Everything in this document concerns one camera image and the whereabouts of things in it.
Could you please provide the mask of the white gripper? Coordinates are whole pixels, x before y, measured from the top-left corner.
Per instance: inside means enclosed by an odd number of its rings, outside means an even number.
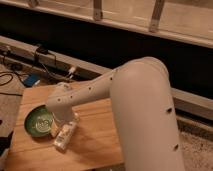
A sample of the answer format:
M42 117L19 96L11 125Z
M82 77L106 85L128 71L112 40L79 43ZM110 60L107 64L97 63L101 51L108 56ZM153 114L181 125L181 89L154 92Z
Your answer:
M75 114L71 108L54 108L52 110L54 122L56 125L51 126L51 136L56 137L61 126L68 124L75 119Z

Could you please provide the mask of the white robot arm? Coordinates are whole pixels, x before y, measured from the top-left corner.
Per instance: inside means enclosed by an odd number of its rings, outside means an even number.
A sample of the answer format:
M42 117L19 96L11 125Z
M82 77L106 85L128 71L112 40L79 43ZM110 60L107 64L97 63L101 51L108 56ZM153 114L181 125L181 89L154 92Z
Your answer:
M57 124L74 118L74 106L108 98L126 171L185 171L177 119L163 62L131 60L88 84L56 86L46 101Z

